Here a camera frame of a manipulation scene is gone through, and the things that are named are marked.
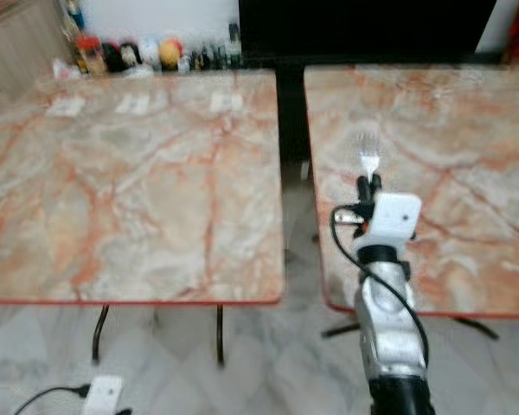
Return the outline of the silver metal fork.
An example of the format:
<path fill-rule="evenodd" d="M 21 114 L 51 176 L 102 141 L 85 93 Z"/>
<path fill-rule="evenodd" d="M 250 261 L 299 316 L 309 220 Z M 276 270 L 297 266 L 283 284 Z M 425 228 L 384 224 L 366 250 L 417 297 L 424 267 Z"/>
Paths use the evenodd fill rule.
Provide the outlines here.
<path fill-rule="evenodd" d="M 365 170 L 365 176 L 371 179 L 381 166 L 381 138 L 372 131 L 360 131 L 357 139 L 360 166 Z"/>

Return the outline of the marble pattern table red rim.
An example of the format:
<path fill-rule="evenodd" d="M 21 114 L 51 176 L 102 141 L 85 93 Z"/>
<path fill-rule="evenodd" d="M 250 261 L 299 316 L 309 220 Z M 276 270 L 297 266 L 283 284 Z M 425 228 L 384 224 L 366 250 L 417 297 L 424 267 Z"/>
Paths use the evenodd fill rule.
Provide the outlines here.
<path fill-rule="evenodd" d="M 0 112 L 0 304 L 276 304 L 279 155 L 271 71 L 44 80 Z"/>
<path fill-rule="evenodd" d="M 327 304 L 353 309 L 330 211 L 357 199 L 373 135 L 382 188 L 423 202 L 407 253 L 418 312 L 519 320 L 519 68 L 308 67 L 304 100 Z"/>

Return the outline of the black television stand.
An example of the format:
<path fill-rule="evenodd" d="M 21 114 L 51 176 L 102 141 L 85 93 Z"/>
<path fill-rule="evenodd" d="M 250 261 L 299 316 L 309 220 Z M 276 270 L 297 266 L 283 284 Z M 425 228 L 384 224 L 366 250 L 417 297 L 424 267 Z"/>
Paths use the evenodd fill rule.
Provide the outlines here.
<path fill-rule="evenodd" d="M 283 163 L 308 161 L 311 157 L 311 146 L 304 96 L 304 66 L 295 61 L 276 61 L 274 68 L 280 159 Z"/>

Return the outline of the black television screen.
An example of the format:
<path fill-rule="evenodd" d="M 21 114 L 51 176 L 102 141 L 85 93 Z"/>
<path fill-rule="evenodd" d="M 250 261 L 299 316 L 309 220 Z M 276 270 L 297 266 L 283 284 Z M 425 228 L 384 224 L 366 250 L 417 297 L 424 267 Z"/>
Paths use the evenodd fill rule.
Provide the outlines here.
<path fill-rule="evenodd" d="M 476 51 L 497 0 L 237 0 L 248 58 L 445 58 Z"/>

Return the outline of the tall dark bottle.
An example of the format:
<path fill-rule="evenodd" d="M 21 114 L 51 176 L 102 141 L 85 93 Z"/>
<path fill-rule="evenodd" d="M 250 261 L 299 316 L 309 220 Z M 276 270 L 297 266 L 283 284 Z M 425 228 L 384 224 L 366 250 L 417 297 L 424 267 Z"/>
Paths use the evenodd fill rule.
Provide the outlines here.
<path fill-rule="evenodd" d="M 225 43 L 227 67 L 242 67 L 242 41 L 240 40 L 240 25 L 237 22 L 228 24 L 228 41 Z"/>

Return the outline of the light wooden cabinet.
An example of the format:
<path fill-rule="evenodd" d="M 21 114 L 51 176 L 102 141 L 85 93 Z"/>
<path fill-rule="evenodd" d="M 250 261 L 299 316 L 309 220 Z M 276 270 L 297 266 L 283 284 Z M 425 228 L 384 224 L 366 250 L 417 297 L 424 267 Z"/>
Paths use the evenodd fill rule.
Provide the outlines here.
<path fill-rule="evenodd" d="M 17 98 L 69 61 L 57 0 L 0 0 L 0 92 Z"/>

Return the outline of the white plastic bag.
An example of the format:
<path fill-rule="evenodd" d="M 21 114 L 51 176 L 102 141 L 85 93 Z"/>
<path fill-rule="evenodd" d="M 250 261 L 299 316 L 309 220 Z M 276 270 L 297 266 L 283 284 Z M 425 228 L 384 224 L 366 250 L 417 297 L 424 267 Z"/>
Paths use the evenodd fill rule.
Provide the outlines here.
<path fill-rule="evenodd" d="M 51 61 L 51 74 L 54 80 L 80 80 L 87 76 L 77 64 L 59 59 Z"/>

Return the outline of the yellow round container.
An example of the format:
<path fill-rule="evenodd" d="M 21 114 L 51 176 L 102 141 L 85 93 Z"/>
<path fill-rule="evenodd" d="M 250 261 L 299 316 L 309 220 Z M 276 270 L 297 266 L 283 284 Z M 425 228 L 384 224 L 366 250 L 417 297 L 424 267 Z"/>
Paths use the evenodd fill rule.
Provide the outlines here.
<path fill-rule="evenodd" d="M 159 44 L 159 60 L 165 72 L 179 71 L 179 62 L 182 55 L 183 48 L 179 39 L 170 38 Z"/>

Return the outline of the white jar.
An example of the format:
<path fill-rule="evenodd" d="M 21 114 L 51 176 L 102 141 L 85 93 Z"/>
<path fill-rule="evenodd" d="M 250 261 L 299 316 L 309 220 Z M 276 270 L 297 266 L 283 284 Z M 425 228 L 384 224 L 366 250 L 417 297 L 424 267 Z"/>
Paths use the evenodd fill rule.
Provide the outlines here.
<path fill-rule="evenodd" d="M 141 56 L 142 63 L 152 68 L 154 71 L 161 70 L 161 60 L 159 54 L 159 41 L 153 38 L 145 38 L 138 43 L 138 54 Z"/>

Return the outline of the red lid jar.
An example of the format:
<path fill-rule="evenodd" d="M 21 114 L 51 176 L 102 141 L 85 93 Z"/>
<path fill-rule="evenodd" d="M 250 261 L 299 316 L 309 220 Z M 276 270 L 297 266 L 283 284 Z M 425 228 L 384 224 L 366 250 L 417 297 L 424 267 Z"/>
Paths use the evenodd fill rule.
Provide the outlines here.
<path fill-rule="evenodd" d="M 101 48 L 101 40 L 93 35 L 79 35 L 76 40 L 76 47 L 85 63 L 86 71 L 91 76 L 104 76 L 108 74 L 108 67 L 104 60 L 104 50 Z"/>

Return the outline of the blue bottle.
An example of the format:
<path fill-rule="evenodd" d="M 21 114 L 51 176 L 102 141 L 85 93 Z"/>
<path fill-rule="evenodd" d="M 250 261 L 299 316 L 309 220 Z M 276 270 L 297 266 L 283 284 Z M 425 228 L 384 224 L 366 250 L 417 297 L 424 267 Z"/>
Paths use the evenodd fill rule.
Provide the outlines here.
<path fill-rule="evenodd" d="M 66 1 L 66 12 L 70 17 L 71 22 L 79 30 L 85 30 L 86 24 L 83 20 L 83 13 L 81 10 L 80 0 L 65 0 Z"/>

